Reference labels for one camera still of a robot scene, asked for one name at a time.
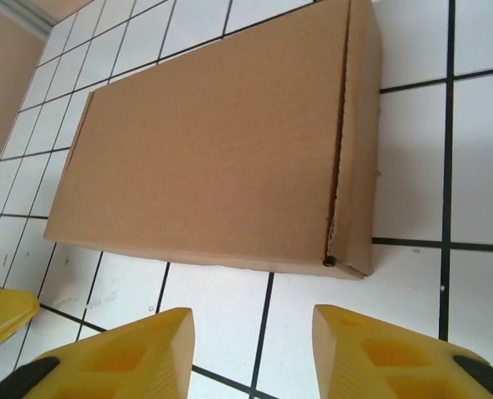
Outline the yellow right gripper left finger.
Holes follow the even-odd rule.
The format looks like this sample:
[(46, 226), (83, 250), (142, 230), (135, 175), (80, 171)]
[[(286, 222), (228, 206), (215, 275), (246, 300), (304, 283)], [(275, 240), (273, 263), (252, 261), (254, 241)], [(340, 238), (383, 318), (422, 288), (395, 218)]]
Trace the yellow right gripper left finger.
[(188, 399), (190, 308), (172, 308), (45, 352), (0, 381), (0, 399)]

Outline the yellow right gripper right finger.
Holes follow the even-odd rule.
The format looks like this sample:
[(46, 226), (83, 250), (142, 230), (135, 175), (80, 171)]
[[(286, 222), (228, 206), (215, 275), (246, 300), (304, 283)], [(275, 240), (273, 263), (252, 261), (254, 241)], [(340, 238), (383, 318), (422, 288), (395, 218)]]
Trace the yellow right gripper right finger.
[(333, 305), (314, 308), (320, 399), (493, 399), (475, 352)]

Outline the brown cardboard box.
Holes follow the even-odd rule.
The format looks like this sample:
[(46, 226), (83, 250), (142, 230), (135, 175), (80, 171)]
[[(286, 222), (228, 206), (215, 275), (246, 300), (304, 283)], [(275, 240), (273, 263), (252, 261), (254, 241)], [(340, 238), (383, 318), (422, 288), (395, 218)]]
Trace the brown cardboard box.
[(171, 263), (373, 271), (382, 40), (319, 0), (93, 91), (44, 237)]

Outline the left aluminium corner post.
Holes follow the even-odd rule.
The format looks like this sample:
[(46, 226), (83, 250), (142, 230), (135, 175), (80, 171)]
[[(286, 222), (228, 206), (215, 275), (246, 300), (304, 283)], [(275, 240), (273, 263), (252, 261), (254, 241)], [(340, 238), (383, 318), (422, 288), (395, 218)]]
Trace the left aluminium corner post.
[(57, 20), (32, 0), (0, 0), (0, 13), (43, 40), (57, 25)]

